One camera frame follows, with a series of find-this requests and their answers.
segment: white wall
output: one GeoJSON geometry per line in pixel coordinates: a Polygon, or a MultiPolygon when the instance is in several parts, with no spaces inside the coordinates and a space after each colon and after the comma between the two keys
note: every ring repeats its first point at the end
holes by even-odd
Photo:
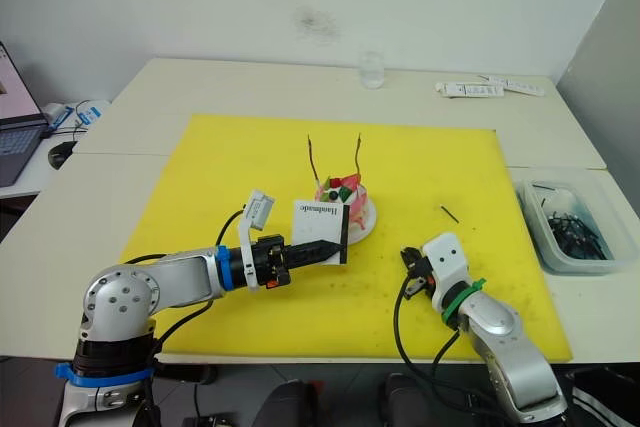
{"type": "Polygon", "coordinates": [[[640,214],[640,0],[606,0],[558,84],[640,214]]]}
{"type": "Polygon", "coordinates": [[[0,0],[40,101],[112,98],[156,55],[547,74],[604,0],[0,0]]]}

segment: blue ring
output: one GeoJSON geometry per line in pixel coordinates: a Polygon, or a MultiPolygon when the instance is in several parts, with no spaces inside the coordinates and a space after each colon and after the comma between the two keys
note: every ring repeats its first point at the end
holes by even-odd
{"type": "Polygon", "coordinates": [[[67,379],[72,385],[77,387],[111,387],[114,385],[124,385],[146,379],[153,375],[153,368],[139,370],[131,374],[116,375],[114,377],[81,377],[71,370],[68,363],[57,364],[55,369],[56,377],[67,379]]]}
{"type": "Polygon", "coordinates": [[[220,261],[220,272],[222,272],[222,287],[227,292],[234,289],[233,279],[231,278],[231,253],[224,245],[218,246],[218,252],[216,252],[216,260],[220,261]]]}

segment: laptop keyboard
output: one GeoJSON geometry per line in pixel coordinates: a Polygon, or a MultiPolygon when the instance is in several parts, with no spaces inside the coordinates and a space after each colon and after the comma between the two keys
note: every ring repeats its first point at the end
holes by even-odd
{"type": "Polygon", "coordinates": [[[39,132],[40,129],[0,132],[0,156],[22,154],[39,132]]]}

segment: green ring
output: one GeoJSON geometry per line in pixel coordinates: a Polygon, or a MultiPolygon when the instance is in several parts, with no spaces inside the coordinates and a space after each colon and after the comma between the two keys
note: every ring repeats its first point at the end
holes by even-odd
{"type": "Polygon", "coordinates": [[[486,282],[485,279],[476,280],[473,284],[471,284],[469,287],[467,287],[458,295],[456,295],[456,298],[453,299],[453,302],[451,302],[449,306],[445,309],[445,311],[442,312],[442,321],[446,324],[447,321],[449,320],[449,317],[451,317],[451,315],[453,315],[456,309],[460,307],[460,304],[464,302],[465,299],[469,297],[471,294],[473,294],[474,292],[478,292],[479,290],[482,290],[482,284],[484,284],[485,282],[486,282]]]}

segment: yellow mat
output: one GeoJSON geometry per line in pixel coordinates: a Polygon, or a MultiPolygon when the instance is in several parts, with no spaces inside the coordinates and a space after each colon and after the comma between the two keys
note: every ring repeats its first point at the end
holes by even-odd
{"type": "MultiPolygon", "coordinates": [[[[265,231],[291,235],[293,201],[311,199],[315,183],[307,134],[321,178],[354,172],[362,134],[363,184],[378,223],[349,248],[345,266],[292,271],[292,283],[227,294],[166,343],[174,353],[280,357],[398,356],[393,303],[405,275],[399,252],[445,231],[461,239],[474,279],[515,307],[550,360],[571,353],[538,266],[495,132],[389,125],[195,115],[171,156],[122,261],[152,252],[212,245],[227,217],[252,189],[276,198],[265,231]],[[441,209],[445,205],[460,221],[441,209]]],[[[223,242],[237,246],[235,226],[223,242]]],[[[156,316],[158,332],[193,307],[156,316]]],[[[433,358],[451,331],[426,296],[404,302],[401,332],[415,358],[433,358]]],[[[463,338],[448,358],[475,359],[463,338]]]]}

